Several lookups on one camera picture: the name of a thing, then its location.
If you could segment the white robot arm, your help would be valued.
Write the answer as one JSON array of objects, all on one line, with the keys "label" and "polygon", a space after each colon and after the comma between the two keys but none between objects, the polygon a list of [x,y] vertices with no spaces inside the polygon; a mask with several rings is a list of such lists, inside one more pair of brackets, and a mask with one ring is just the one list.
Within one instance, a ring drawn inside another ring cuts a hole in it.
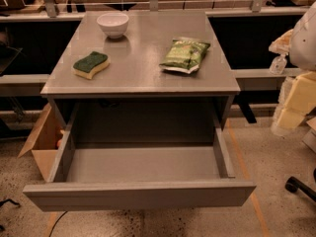
[{"label": "white robot arm", "polygon": [[308,9],[292,30],[274,40],[269,51],[278,53],[278,60],[289,56],[289,61],[304,73],[287,77],[281,86],[271,130],[285,136],[293,132],[305,117],[316,108],[316,2]]}]

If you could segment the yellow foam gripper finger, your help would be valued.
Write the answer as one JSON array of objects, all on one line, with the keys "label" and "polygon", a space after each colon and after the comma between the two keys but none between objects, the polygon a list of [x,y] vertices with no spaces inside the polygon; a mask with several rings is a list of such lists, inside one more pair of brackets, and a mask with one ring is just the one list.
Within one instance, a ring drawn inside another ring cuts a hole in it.
[{"label": "yellow foam gripper finger", "polygon": [[316,72],[286,77],[273,116],[272,133],[285,136],[293,132],[316,108]]}]

